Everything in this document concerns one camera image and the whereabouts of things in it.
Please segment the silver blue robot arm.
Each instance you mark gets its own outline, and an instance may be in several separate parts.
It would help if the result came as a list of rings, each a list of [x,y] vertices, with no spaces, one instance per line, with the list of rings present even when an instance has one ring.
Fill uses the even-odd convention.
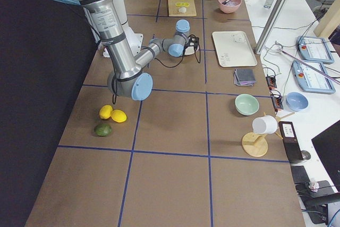
[[[112,60],[113,72],[108,77],[108,88],[114,96],[145,100],[151,93],[153,80],[143,68],[161,52],[173,57],[184,57],[198,48],[198,39],[190,34],[187,20],[176,23],[170,39],[152,39],[141,48],[142,35],[134,34],[126,17],[124,0],[54,0],[80,5],[90,14],[89,22]]]

